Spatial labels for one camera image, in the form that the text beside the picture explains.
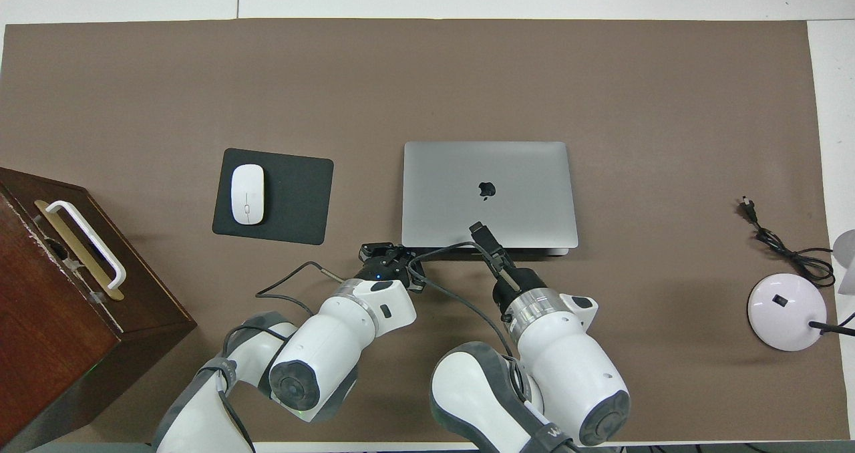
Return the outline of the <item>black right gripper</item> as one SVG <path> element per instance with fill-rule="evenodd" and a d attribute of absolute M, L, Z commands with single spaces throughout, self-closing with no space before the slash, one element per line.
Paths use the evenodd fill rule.
<path fill-rule="evenodd" d="M 495 277 L 492 298 L 498 307 L 509 307 L 522 293 L 546 288 L 546 283 L 531 268 L 517 267 L 492 231 L 476 222 L 468 228 L 474 243 L 491 256 L 491 272 Z"/>

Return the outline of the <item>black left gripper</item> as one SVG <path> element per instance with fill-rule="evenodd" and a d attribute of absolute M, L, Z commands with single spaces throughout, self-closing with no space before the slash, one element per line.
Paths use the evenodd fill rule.
<path fill-rule="evenodd" d="M 400 281 L 407 291 L 422 293 L 425 289 L 425 271 L 416 253 L 403 253 L 401 258 L 385 257 L 394 250 L 393 243 L 364 243 L 361 245 L 363 265 L 358 279 L 366 281 Z"/>

